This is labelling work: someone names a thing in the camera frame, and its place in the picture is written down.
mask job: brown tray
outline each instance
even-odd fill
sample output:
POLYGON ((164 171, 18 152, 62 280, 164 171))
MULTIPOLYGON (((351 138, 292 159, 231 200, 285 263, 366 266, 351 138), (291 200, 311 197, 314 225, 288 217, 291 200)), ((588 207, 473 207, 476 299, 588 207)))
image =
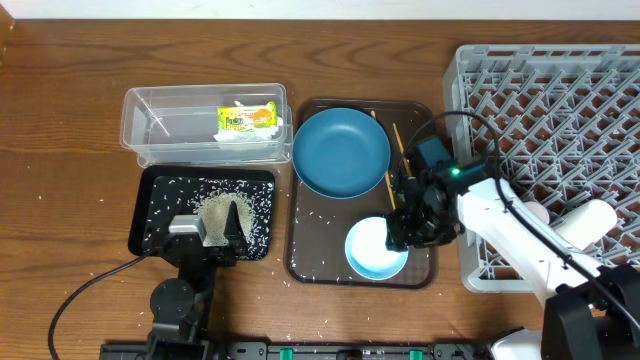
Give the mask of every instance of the brown tray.
MULTIPOLYGON (((297 126, 314 114, 329 108, 352 108, 376 112, 391 144, 390 174, 395 173, 400 150, 393 123, 403 143, 409 141, 431 111, 415 102, 313 99, 298 112, 297 126)), ((435 280, 438 270, 436 248, 411 249, 405 267, 396 276, 382 281, 368 280, 349 266, 344 241, 349 229, 359 220, 391 212, 386 182, 365 195, 349 200, 329 199, 304 185, 294 173, 291 192, 290 224, 285 247, 285 268, 295 280, 308 284, 373 286, 421 289, 435 280)), ((396 198, 396 204, 402 202, 396 198)))

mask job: plastic bin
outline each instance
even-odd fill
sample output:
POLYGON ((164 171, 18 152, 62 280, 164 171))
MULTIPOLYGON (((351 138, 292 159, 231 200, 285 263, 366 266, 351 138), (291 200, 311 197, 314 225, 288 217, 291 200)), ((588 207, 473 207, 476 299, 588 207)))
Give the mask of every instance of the plastic bin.
MULTIPOLYGON (((447 110, 481 113, 498 129, 502 169, 523 200, 547 207, 552 226, 590 199, 606 201, 618 223, 585 252, 640 268, 640 46, 465 45, 443 90, 447 110)), ((447 130, 461 162, 493 149, 466 117, 448 118, 447 130)), ((458 250, 469 290, 531 291, 472 231, 458 250)))
POLYGON ((133 88, 122 110, 120 143, 141 166, 158 163, 234 164, 291 159, 292 116, 280 84, 133 88), (270 139, 217 142, 217 109, 276 104, 282 126, 270 139))

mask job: dish rack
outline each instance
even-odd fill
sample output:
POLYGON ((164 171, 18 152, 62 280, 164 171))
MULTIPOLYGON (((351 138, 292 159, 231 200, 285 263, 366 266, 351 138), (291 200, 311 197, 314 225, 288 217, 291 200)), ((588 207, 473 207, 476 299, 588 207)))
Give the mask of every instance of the dish rack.
MULTIPOLYGON (((616 226, 586 253, 607 266, 640 267, 640 46, 466 45, 444 79, 447 110, 482 114, 498 130, 502 170, 551 226, 597 198, 616 226)), ((467 117, 447 119, 454 154, 491 154, 491 134, 467 117)), ((530 292, 490 244, 458 238, 464 285, 473 292, 530 292)))

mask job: cable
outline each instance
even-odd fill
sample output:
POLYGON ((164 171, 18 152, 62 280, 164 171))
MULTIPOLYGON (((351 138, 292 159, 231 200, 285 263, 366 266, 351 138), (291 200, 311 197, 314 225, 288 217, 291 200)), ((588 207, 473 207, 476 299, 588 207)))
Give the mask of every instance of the cable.
POLYGON ((589 271, 587 271, 580 264, 578 264, 575 260, 573 260, 573 258, 571 257, 570 253, 565 253, 564 251, 559 249, 553 242, 551 242, 544 235, 542 235, 538 230, 536 230, 533 226, 531 226, 531 224, 529 224, 516 211, 516 209, 513 207, 513 203, 511 201, 509 201, 507 199, 507 197, 504 195, 504 192, 502 191, 502 185, 500 184, 500 180, 502 179, 502 170, 500 168, 500 143, 499 143, 499 139, 498 139, 498 132, 482 116, 477 115, 477 114, 473 114, 473 113, 470 113, 470 112, 466 112, 466 111, 445 111, 445 112, 440 113, 440 114, 430 118, 429 120, 427 120, 424 124, 422 124, 422 126, 420 126, 420 128, 418 128, 418 130, 416 130, 416 133, 413 135, 413 137, 411 137, 411 140, 409 140, 409 142, 407 143, 407 146, 405 147, 404 152, 400 156, 400 163, 398 165, 398 176, 396 178, 399 178, 402 161, 405 158, 405 154, 409 151, 411 146, 413 146, 413 142, 418 137, 420 132, 422 132, 427 126, 429 126, 433 122, 437 121, 438 119, 445 118, 445 117, 450 116, 450 115, 469 116, 469 117, 471 117, 471 118, 473 118, 475 120, 480 121, 484 126, 487 127, 487 129, 489 129, 489 132, 491 133, 491 138, 493 140, 494 167, 495 167, 494 180, 496 182, 496 190, 498 191, 498 196, 500 196, 500 200, 502 201, 502 203, 504 204, 506 209, 509 210, 509 212, 513 215, 513 217, 515 217, 516 220, 518 220, 518 222, 520 224, 522 224, 522 226, 524 226, 525 229, 527 229, 531 234, 533 234, 533 236, 538 238, 538 240, 540 240, 540 242, 542 242, 542 244, 544 244, 547 248, 549 248, 549 250, 551 250, 554 254, 556 254, 560 259, 562 259, 567 265, 572 267, 575 271, 580 273, 580 275, 584 276, 587 279, 587 281, 592 283, 593 286, 596 288, 596 290, 598 290, 598 292, 600 292, 600 294, 614 308, 616 308, 625 318, 627 318, 627 320, 629 320, 629 322, 631 324, 633 324, 633 326, 638 331, 640 331, 640 321, 638 320, 638 318, 634 314, 632 314, 631 311, 623 303, 621 303, 615 297, 615 295, 613 295, 611 293, 611 291, 609 291, 609 289, 606 288, 605 285, 603 285, 600 282, 600 280, 598 280, 595 276, 591 275, 591 273, 589 271))
POLYGON ((97 283, 98 281, 107 278, 113 274, 117 274, 122 270, 128 269, 130 267, 132 267, 133 265, 139 263, 140 261, 146 259, 147 257, 154 255, 153 251, 149 251, 146 254, 143 254, 137 258, 135 258, 132 261, 129 261, 128 263, 118 266, 117 268, 113 269, 113 270, 109 270, 106 273, 102 274, 102 275, 98 275, 95 278, 87 281, 84 285, 80 286, 78 288, 78 290, 74 291, 73 294, 71 294, 71 296, 69 296, 67 298, 67 300, 62 304, 62 306, 60 306, 60 308, 58 309, 58 312, 56 312, 56 315, 53 317, 53 320, 51 320, 51 325, 49 325, 49 335, 48 335, 48 343, 49 343, 49 353, 51 354, 51 357, 54 360, 60 360, 60 357, 58 356, 58 353, 56 352, 56 347, 53 344, 53 333, 56 330, 56 325, 58 324, 58 320, 60 319, 60 316, 62 315, 62 313, 64 312, 64 310, 67 308, 67 306, 69 306, 69 304, 71 304, 71 302, 73 301, 73 299, 75 299, 78 295, 80 295, 81 292, 85 291, 89 286, 97 283))

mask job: black tray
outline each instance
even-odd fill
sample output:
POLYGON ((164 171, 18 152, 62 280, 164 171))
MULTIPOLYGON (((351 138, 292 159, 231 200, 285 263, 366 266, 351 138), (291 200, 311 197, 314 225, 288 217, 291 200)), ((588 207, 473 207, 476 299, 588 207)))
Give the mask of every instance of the black tray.
MULTIPOLYGON (((312 115, 329 108, 347 107, 370 115, 376 112, 378 123, 384 128, 391 144, 393 174, 400 151, 393 131, 393 123, 403 143, 409 141, 420 125, 431 117, 424 105, 415 102, 314 99, 298 112, 297 126, 312 115)), ((369 193, 349 200, 335 200, 318 195, 301 183, 294 174, 291 194, 289 231, 285 249, 285 268, 295 280, 308 284, 346 286, 374 286, 420 289, 435 280, 437 249, 411 249, 405 267, 396 276, 372 281, 358 275, 349 266, 344 253, 344 241, 357 221, 391 212, 385 180, 369 193)))
POLYGON ((242 193, 254 199, 256 214, 253 243, 242 260, 260 260, 267 255, 271 240, 275 178, 269 171, 219 169, 188 166, 151 166, 143 171, 129 233, 129 251, 141 255, 158 232, 168 231, 175 215, 194 214, 197 200, 211 191, 242 193))

